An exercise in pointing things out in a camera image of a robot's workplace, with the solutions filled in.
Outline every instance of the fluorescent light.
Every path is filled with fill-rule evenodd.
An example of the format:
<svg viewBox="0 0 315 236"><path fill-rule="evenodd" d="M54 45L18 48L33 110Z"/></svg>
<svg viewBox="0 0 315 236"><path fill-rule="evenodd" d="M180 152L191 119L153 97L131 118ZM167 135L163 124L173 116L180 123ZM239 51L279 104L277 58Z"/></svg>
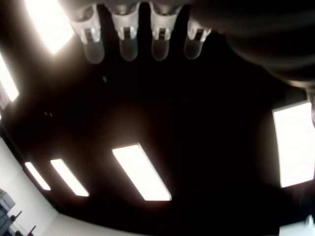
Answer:
<svg viewBox="0 0 315 236"><path fill-rule="evenodd" d="M312 180L315 168L315 129L311 118L311 104L304 103L274 111L274 120L281 186Z"/></svg>
<svg viewBox="0 0 315 236"><path fill-rule="evenodd" d="M50 163L76 195L84 197L89 196L89 193L85 190L82 184L61 159L51 160Z"/></svg>
<svg viewBox="0 0 315 236"><path fill-rule="evenodd" d="M113 149L113 154L144 200L172 199L140 144Z"/></svg>
<svg viewBox="0 0 315 236"><path fill-rule="evenodd" d="M19 91L16 88L14 81L8 71L8 68L6 67L4 60L0 54L0 82L10 98L10 100L13 102L16 97L19 95Z"/></svg>
<svg viewBox="0 0 315 236"><path fill-rule="evenodd" d="M25 3L42 40L55 54L74 34L68 18L57 0L25 0Z"/></svg>
<svg viewBox="0 0 315 236"><path fill-rule="evenodd" d="M37 182L40 184L40 186L45 189L45 190L50 190L50 187L48 184L45 182L45 180L40 176L38 171L35 169L33 164L31 162L26 162L25 163L26 167L30 171L30 173L34 176L34 178L37 180Z"/></svg>

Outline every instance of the ceiling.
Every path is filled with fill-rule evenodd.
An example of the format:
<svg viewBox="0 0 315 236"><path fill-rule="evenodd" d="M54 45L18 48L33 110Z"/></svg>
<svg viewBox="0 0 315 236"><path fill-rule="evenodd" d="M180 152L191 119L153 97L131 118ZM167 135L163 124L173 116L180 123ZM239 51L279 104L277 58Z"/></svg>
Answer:
<svg viewBox="0 0 315 236"><path fill-rule="evenodd" d="M52 190L42 190L25 170L60 213L148 235L277 234L310 213L296 201L305 199L293 194L298 186L280 189L271 112L304 95L236 56L215 33L198 59L187 60L188 6L162 62L151 56L146 3L133 62L121 59L110 14L100 6L106 55L91 65L77 37L51 56L21 2L0 6L0 50L20 92L1 114L1 135L17 160L31 161L49 183ZM112 147L135 142L172 201L144 201L115 160ZM89 197L63 184L50 165L56 158Z"/></svg>

